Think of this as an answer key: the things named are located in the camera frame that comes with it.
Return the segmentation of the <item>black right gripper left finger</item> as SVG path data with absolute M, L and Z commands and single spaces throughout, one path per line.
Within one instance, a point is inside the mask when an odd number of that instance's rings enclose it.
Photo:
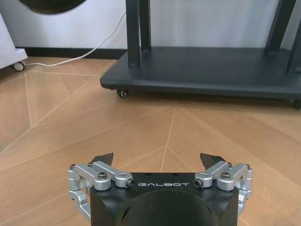
M 80 213 L 91 219 L 91 210 L 84 190 L 94 187 L 97 191 L 107 191 L 114 182 L 119 188 L 132 188 L 133 176 L 111 166 L 114 153 L 96 156 L 88 164 L 72 164 L 68 169 L 69 196 L 75 201 Z

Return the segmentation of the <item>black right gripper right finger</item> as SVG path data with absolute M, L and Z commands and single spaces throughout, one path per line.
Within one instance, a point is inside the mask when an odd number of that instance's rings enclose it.
M 200 154 L 205 171 L 195 174 L 196 188 L 209 188 L 216 182 L 219 189 L 229 192 L 238 189 L 238 216 L 243 213 L 246 201 L 252 196 L 253 169 L 245 163 L 233 166 L 222 157 L 206 153 Z

